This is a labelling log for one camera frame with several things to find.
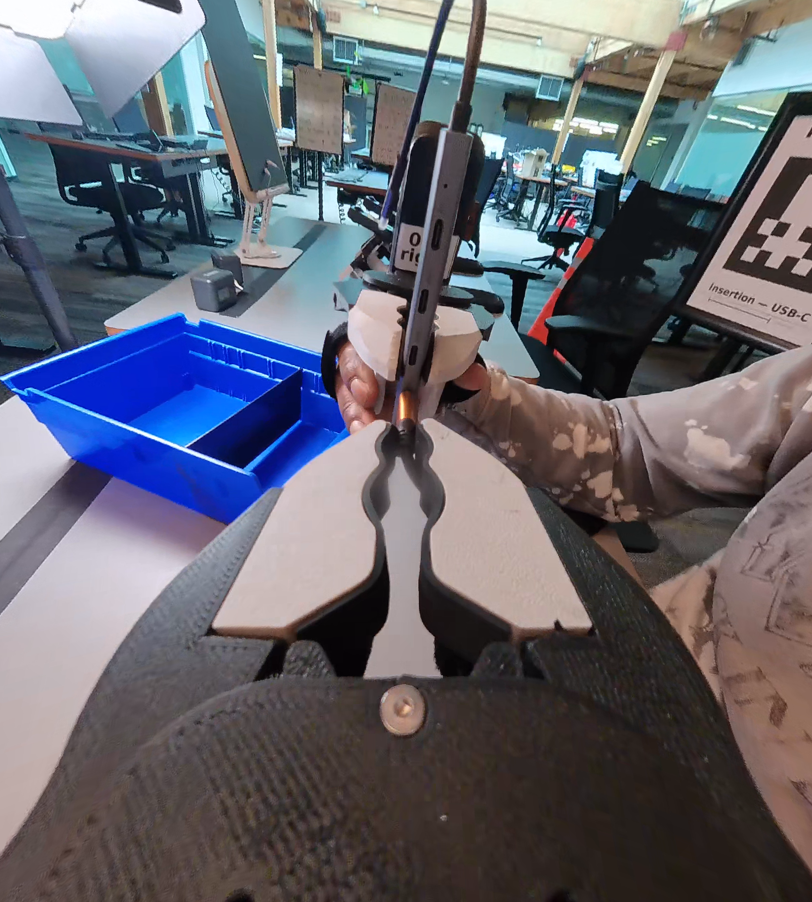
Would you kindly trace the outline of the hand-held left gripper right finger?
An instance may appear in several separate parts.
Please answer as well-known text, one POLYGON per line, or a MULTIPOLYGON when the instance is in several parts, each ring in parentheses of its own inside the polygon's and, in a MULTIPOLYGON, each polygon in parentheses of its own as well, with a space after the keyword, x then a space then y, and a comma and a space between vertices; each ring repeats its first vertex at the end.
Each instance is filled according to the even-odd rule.
POLYGON ((436 420, 418 427, 426 515, 419 612, 443 648, 474 662, 490 643, 521 645, 592 620, 528 491, 498 458, 436 420))

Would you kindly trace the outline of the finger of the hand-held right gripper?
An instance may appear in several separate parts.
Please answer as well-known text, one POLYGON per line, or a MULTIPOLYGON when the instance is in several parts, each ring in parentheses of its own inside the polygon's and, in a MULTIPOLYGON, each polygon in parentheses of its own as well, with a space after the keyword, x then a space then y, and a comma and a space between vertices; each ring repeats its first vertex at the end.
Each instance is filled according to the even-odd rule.
POLYGON ((348 339, 377 379, 374 412, 396 388, 406 308, 404 299, 388 292, 361 292, 348 314, 348 339))
POLYGON ((434 416, 445 384, 475 361, 481 333, 474 316, 436 316, 420 373, 420 416, 434 416))

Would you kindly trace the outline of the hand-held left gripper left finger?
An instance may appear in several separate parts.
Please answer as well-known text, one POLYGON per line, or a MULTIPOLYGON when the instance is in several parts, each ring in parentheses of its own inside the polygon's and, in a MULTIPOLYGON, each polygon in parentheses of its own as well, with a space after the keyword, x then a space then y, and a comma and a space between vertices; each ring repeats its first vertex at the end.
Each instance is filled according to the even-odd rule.
POLYGON ((214 634, 313 640, 333 663, 367 662, 389 609, 371 498, 388 434, 388 424, 371 423, 289 479, 217 610, 214 634))

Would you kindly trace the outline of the grey usb hub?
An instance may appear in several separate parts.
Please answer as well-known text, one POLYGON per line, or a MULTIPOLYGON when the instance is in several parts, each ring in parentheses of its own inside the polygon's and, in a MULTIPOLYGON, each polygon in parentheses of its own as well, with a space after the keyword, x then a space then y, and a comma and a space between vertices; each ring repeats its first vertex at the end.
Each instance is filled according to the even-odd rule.
POLYGON ((465 132, 444 128, 439 135, 398 381, 398 395, 407 393, 412 400, 418 397, 429 372, 435 312, 445 279, 471 147, 472 140, 465 132))

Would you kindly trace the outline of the blue storage bin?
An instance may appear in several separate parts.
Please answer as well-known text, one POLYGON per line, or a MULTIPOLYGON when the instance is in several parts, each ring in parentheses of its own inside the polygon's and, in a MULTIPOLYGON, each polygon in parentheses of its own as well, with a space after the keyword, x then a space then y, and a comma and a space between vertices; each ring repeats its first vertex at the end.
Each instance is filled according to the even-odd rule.
POLYGON ((176 313, 1 378, 71 459, 229 524, 346 436, 322 355, 176 313), (303 370, 299 422, 251 472, 187 446, 303 370))

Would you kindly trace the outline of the person's right forearm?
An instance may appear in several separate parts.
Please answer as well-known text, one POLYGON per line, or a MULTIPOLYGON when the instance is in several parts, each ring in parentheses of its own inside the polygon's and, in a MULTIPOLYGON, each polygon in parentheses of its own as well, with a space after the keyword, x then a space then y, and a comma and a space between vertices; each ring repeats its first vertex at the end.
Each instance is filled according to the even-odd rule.
POLYGON ((767 499, 812 517, 812 344, 684 389, 596 400, 492 364, 460 405, 522 480, 560 506, 644 521, 767 499))

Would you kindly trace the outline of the person's right hand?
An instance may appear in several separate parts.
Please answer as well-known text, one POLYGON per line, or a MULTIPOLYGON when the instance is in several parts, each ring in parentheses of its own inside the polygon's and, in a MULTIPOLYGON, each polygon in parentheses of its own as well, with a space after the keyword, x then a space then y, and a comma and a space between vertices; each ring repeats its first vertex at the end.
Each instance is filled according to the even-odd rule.
POLYGON ((349 341, 341 345, 336 357, 334 391, 350 435, 381 418, 378 408, 380 386, 376 374, 349 341))

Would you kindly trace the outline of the whiteboard with writing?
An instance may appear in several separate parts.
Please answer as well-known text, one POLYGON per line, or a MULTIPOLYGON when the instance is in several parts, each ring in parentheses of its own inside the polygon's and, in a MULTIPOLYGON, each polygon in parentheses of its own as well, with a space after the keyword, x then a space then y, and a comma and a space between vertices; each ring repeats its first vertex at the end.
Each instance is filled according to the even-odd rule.
POLYGON ((393 167, 398 161, 415 96, 405 88, 377 84, 370 141, 370 159, 375 166, 393 167))
POLYGON ((344 76, 297 65, 294 70, 296 146, 332 155, 344 153, 344 76))

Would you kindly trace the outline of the orange black office chair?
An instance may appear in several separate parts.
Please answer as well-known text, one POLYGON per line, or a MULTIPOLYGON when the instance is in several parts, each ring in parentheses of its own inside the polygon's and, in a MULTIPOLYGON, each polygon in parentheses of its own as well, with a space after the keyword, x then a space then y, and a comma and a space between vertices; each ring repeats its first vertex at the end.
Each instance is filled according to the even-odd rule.
POLYGON ((637 366, 673 315, 675 297, 725 205, 637 185, 544 316, 523 337, 546 389, 626 397, 637 366))

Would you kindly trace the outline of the wooden desk black legs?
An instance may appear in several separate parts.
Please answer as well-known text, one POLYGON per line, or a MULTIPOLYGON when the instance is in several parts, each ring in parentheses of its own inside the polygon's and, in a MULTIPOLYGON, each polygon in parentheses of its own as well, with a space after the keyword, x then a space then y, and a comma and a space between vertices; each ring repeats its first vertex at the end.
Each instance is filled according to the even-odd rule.
MULTIPOLYGON (((182 142, 160 137, 154 132, 134 134, 118 132, 94 135, 85 132, 68 134, 65 131, 48 131, 24 132, 23 137, 44 144, 48 148, 51 143, 54 143, 70 149, 104 153, 107 160, 113 164, 118 179, 132 179, 147 183, 164 192, 166 200, 160 210, 172 205, 179 208, 186 219, 188 242, 209 248, 224 248, 232 243, 231 239, 214 235, 206 211, 201 184, 201 175, 204 171, 218 169, 222 161, 229 160, 229 152, 222 140, 200 138, 182 142)), ((155 234, 161 241, 170 241, 158 233, 155 234)), ((122 275, 166 280, 176 276, 169 268, 170 263, 163 266, 159 255, 151 249, 141 245, 140 255, 145 266, 164 268, 169 276, 159 277, 103 269, 97 266, 101 259, 95 263, 95 267, 122 275)))

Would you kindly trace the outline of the white printed sign board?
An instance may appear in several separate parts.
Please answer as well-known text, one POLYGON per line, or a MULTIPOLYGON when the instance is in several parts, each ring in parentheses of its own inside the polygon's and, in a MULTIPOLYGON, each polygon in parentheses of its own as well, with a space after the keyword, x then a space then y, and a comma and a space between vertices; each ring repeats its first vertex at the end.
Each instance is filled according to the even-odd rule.
POLYGON ((812 92, 785 98, 678 299, 739 344, 812 344, 812 92))

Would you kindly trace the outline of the black light stand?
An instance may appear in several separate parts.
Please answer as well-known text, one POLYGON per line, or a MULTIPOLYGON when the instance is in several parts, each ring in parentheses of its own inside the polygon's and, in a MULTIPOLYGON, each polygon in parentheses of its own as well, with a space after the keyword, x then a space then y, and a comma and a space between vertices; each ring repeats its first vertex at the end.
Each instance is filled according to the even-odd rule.
POLYGON ((0 220, 5 229, 4 246, 10 259, 23 271, 31 293, 62 352, 78 348, 61 298, 17 207, 6 175, 0 168, 0 220))

